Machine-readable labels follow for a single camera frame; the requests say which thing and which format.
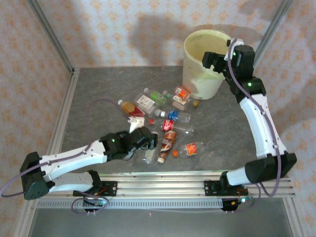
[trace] cable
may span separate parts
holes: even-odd
[[[276,184],[275,184],[275,186],[274,186],[274,188],[273,188],[273,190],[272,190],[272,192],[270,194],[267,192],[266,188],[264,187],[264,185],[261,182],[260,182],[260,185],[261,185],[263,191],[265,192],[265,194],[268,197],[273,197],[276,194],[278,186],[279,186],[279,183],[280,183],[281,167],[282,167],[281,166],[281,155],[280,155],[280,151],[279,151],[278,146],[277,146],[277,138],[276,138],[275,132],[273,130],[272,123],[271,123],[268,115],[264,111],[264,109],[261,107],[261,105],[259,105],[259,103],[254,98],[252,98],[252,96],[244,88],[242,88],[242,86],[239,84],[239,82],[237,81],[237,79],[235,77],[235,74],[234,74],[234,71],[233,71],[233,67],[232,67],[232,60],[231,60],[230,55],[232,53],[233,45],[236,43],[236,41],[237,41],[237,39],[234,39],[231,42],[230,46],[229,46],[229,50],[228,50],[228,69],[229,69],[229,72],[230,72],[230,74],[232,76],[232,79],[233,79],[234,83],[236,84],[236,86],[245,94],[245,96],[247,96],[248,99],[250,99],[258,107],[258,109],[260,110],[261,114],[263,115],[263,117],[267,121],[268,127],[270,129],[270,133],[272,135],[273,143],[275,145],[275,150],[276,150],[276,156],[277,156]]]
[[[98,209],[98,210],[93,210],[93,214],[94,214],[94,215],[97,214],[98,212],[104,210],[104,209],[110,204],[110,201],[109,201],[106,197],[91,195],[91,194],[88,194],[88,193],[85,193],[85,192],[81,192],[81,191],[77,191],[77,192],[80,193],[80,194],[82,194],[82,195],[86,195],[87,197],[92,197],[93,200],[96,200],[96,201],[98,201],[98,200],[100,200],[100,199],[103,199],[103,200],[106,201],[106,203],[103,205],[103,207],[101,207],[101,208]],[[79,198],[75,199],[75,200],[73,201],[73,203],[71,203],[71,211],[72,211],[74,214],[76,214],[76,215],[78,215],[78,216],[84,216],[84,215],[89,215],[89,214],[90,214],[90,211],[84,212],[84,213],[79,213],[79,212],[76,212],[75,209],[74,209],[75,203],[76,203],[77,201],[79,201],[79,200],[88,200],[88,201],[91,201],[91,199],[88,199],[87,197],[79,197]]]
[[[35,166],[31,167],[31,168],[28,168],[28,169],[24,170],[23,172],[19,173],[14,178],[12,178],[9,182],[7,182],[6,185],[4,185],[2,187],[2,189],[0,190],[0,197],[1,198],[10,198],[10,197],[14,197],[14,196],[18,196],[18,195],[23,194],[23,192],[19,192],[19,193],[15,193],[15,194],[3,195],[3,192],[9,185],[11,185],[18,178],[21,178],[23,175],[25,175],[25,174],[27,174],[27,173],[29,173],[29,172],[37,169],[37,168],[40,168],[40,167],[42,167],[44,165],[49,165],[49,164],[53,164],[53,163],[57,163],[57,162],[62,162],[62,161],[66,161],[66,160],[73,159],[73,158],[76,158],[78,156],[81,156],[84,153],[86,153],[89,150],[90,147],[91,147],[91,144],[88,145],[82,152],[79,152],[76,155],[73,155],[73,156],[70,156],[70,157],[65,157],[65,158],[60,158],[60,159],[56,159],[56,160],[52,160],[50,162],[47,161],[47,162],[44,162],[42,164],[37,164],[37,165],[35,165]]]
[[[91,102],[91,103],[89,104],[89,106],[88,106],[88,108],[87,108],[87,110],[86,110],[86,114],[85,114],[85,115],[86,115],[86,116],[85,116],[85,118],[86,118],[86,121],[85,121],[85,122],[86,122],[86,126],[87,126],[88,130],[91,132],[91,134],[92,134],[93,132],[92,132],[91,129],[89,128],[89,122],[87,121],[87,114],[88,114],[90,108],[92,107],[92,105],[93,105],[94,103],[96,103],[96,102],[99,102],[99,101],[107,101],[107,102],[110,102],[110,103],[114,104],[120,111],[122,111],[122,113],[124,114],[124,116],[125,116],[127,119],[129,119],[128,115],[127,115],[127,114],[123,111],[123,109],[122,109],[117,103],[115,103],[114,101],[112,101],[112,100],[110,100],[110,99],[107,99],[107,98],[102,98],[102,99],[95,100],[95,101],[93,101],[93,102]],[[28,169],[24,170],[23,172],[19,173],[19,174],[16,175],[14,178],[12,178],[9,182],[7,182],[7,184],[5,184],[5,185],[1,188],[1,190],[0,190],[0,197],[1,197],[1,198],[10,198],[10,197],[15,197],[15,196],[18,196],[18,195],[23,194],[23,192],[19,192],[19,193],[15,193],[15,194],[4,195],[3,192],[4,192],[4,190],[7,189],[7,187],[10,186],[15,180],[17,180],[18,178],[21,178],[23,175],[25,175],[25,174],[27,174],[27,173],[29,173],[29,172],[31,172],[31,171],[37,169],[37,168],[40,168],[40,167],[42,167],[42,166],[44,166],[44,165],[49,165],[49,164],[53,164],[53,163],[56,163],[56,162],[62,162],[62,161],[66,161],[66,160],[73,159],[73,158],[76,158],[76,157],[78,157],[78,156],[81,156],[81,155],[83,155],[84,153],[86,153],[86,152],[89,150],[89,148],[91,147],[91,145],[92,145],[92,143],[91,143],[90,145],[88,145],[82,152],[79,152],[79,153],[76,154],[76,155],[72,155],[72,156],[65,157],[65,158],[60,158],[60,159],[55,159],[55,160],[52,160],[52,161],[44,162],[44,163],[42,163],[42,164],[37,164],[37,165],[35,165],[35,166],[31,167],[31,168],[28,168]]]

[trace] plastic bin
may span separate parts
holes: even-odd
[[[184,41],[183,86],[191,92],[191,97],[199,100],[212,98],[225,79],[223,74],[206,69],[202,65],[205,52],[226,54],[227,40],[231,38],[223,32],[200,30],[190,34]]]

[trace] pile of plastic bottles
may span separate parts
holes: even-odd
[[[191,114],[183,112],[188,107],[196,108],[199,100],[190,97],[190,92],[183,86],[177,86],[174,93],[164,91],[159,93],[148,88],[144,89],[133,102],[119,100],[118,104],[125,113],[132,117],[149,117],[149,125],[155,126],[165,132],[161,143],[161,149],[157,161],[164,163],[169,152],[171,151],[177,133],[192,134],[194,131],[191,125]],[[163,110],[165,107],[173,106],[175,110]],[[155,159],[155,151],[146,151],[143,160],[146,163],[152,163]],[[197,152],[203,151],[202,142],[192,142],[181,146],[178,150],[173,151],[174,157],[189,157]]]

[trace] red label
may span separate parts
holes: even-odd
[[[136,106],[134,111],[130,112],[129,114],[134,117],[143,117],[145,115],[145,113]]]
[[[186,144],[186,147],[187,147],[188,156],[195,155],[198,152],[197,147],[193,142]]]
[[[173,128],[174,121],[171,120],[165,120],[162,126],[163,131],[170,131]]]

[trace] gray floor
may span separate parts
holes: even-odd
[[[132,101],[145,87],[163,92],[172,91],[182,82],[182,67],[126,67],[81,69],[71,105],[62,151],[74,149],[91,141],[85,126],[87,119],[96,140],[109,132],[128,130],[129,124],[112,104],[99,102],[99,98]],[[202,154],[190,158],[173,158],[169,154],[164,164],[144,164],[144,151],[139,151],[130,161],[114,160],[87,167],[100,173],[226,170],[243,166],[256,159],[255,145],[249,124],[235,97],[223,82],[218,93],[201,101],[192,113],[195,131],[192,136],[178,134],[174,148],[182,144],[201,141],[205,144]]]
[[[253,209],[235,214],[182,209],[104,210],[96,216],[75,216],[70,210],[38,209],[29,237],[291,237],[284,213],[280,198],[260,200]]]

